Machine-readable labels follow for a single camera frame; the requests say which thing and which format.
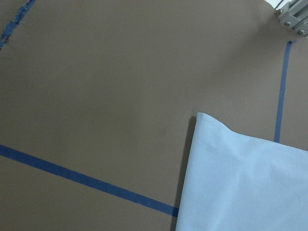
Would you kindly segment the aluminium frame post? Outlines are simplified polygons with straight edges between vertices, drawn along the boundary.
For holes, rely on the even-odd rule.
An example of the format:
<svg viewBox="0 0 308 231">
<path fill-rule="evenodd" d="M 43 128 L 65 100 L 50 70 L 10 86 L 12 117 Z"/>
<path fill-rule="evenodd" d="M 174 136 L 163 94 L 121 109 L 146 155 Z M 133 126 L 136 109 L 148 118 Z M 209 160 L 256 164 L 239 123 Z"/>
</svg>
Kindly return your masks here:
<svg viewBox="0 0 308 231">
<path fill-rule="evenodd" d="M 274 9 L 280 24 L 308 36 L 308 0 L 282 0 Z"/>
</svg>

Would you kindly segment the light blue t-shirt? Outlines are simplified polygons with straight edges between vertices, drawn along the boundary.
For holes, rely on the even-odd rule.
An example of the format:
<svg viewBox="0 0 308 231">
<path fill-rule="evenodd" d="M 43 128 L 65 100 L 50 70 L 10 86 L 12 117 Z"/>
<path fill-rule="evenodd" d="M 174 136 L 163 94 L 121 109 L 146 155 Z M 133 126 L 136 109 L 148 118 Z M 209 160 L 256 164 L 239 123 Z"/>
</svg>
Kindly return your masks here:
<svg viewBox="0 0 308 231">
<path fill-rule="evenodd" d="M 308 153 L 198 113 L 178 231 L 305 231 Z"/>
</svg>

